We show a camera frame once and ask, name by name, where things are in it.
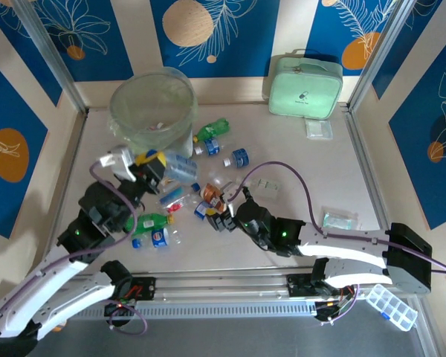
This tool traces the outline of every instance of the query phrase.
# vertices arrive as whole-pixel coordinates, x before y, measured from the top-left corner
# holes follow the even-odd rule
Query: white wall
[[[272,57],[306,48],[320,0],[280,0]],[[135,75],[162,66],[149,0],[111,0]],[[268,79],[264,77],[192,78],[200,104],[262,102],[268,99],[275,60],[271,60]],[[345,76],[340,101],[346,102],[359,76]],[[107,107],[112,93],[122,83],[81,82],[77,84],[87,106]]]
[[[446,44],[446,0],[411,50],[380,100],[369,91],[357,111],[363,138],[392,222],[408,224],[433,246],[433,258],[446,263],[446,223],[429,230],[388,122]],[[446,277],[434,274],[428,296],[446,345]]]
[[[59,174],[66,168],[65,153],[77,111],[65,94],[57,107],[52,104],[1,31],[0,71],[48,128],[12,236],[9,239],[0,236],[0,295],[3,295],[28,273],[37,249],[48,238],[55,214],[52,198]]]

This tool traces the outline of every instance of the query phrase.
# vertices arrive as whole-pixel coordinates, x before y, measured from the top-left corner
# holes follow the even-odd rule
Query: blue panel
[[[191,78],[264,77],[279,0],[150,0],[164,65]]]
[[[132,77],[110,0],[36,0],[32,4],[75,81]]]
[[[358,76],[393,11],[392,0],[321,0],[307,57],[338,62],[343,75]]]
[[[388,85],[431,20],[431,16],[433,16],[441,1],[418,0],[416,2],[390,52],[387,54],[387,58],[372,82],[378,98],[384,95]]]
[[[446,222],[446,46],[390,120],[431,228]]]
[[[58,104],[62,92],[61,86],[46,65],[42,55],[39,54],[33,41],[29,38],[27,31],[23,28],[13,9],[3,5],[1,2],[0,28],[53,104]]]
[[[0,235],[3,237],[10,238],[47,131],[0,72]]]

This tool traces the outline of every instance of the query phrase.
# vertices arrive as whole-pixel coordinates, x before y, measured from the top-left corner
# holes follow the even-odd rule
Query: robotic arm
[[[118,261],[107,262],[84,283],[65,284],[116,244],[111,234],[122,231],[131,216],[129,202],[136,208],[145,193],[158,193],[165,158],[158,152],[148,158],[138,156],[134,163],[126,148],[117,147],[101,159],[101,164],[111,166],[120,179],[119,188],[113,192],[102,180],[89,186],[79,200],[78,217],[58,237],[56,246],[0,300],[0,357],[26,356],[38,340],[67,318],[98,301],[117,300],[129,291],[132,276]]]
[[[365,283],[393,284],[414,294],[430,292],[431,263],[426,258],[431,258],[432,248],[406,225],[393,223],[388,231],[321,229],[276,218],[255,203],[249,189],[242,192],[244,197],[235,200],[235,185],[224,190],[227,210],[207,215],[210,224],[217,231],[239,228],[261,249],[283,257],[317,257],[311,284],[319,293]]]

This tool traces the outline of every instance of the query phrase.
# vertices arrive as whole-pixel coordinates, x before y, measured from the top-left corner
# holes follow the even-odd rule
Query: mint green bag
[[[327,119],[342,90],[342,66],[311,58],[283,57],[276,64],[269,111],[309,119]]]

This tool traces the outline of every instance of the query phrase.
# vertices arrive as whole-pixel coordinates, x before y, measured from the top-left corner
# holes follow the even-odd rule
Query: green plastic bottle
[[[224,134],[230,131],[230,123],[225,118],[219,118],[216,122],[205,125],[200,129],[197,135],[193,136],[193,142],[214,138],[218,135]]]
[[[132,236],[137,236],[156,229],[161,229],[166,225],[172,225],[173,222],[174,218],[171,214],[168,216],[164,216],[158,213],[143,214],[142,216],[139,216],[137,220],[137,229]],[[131,217],[126,222],[126,231],[130,231],[133,225],[134,219]]]

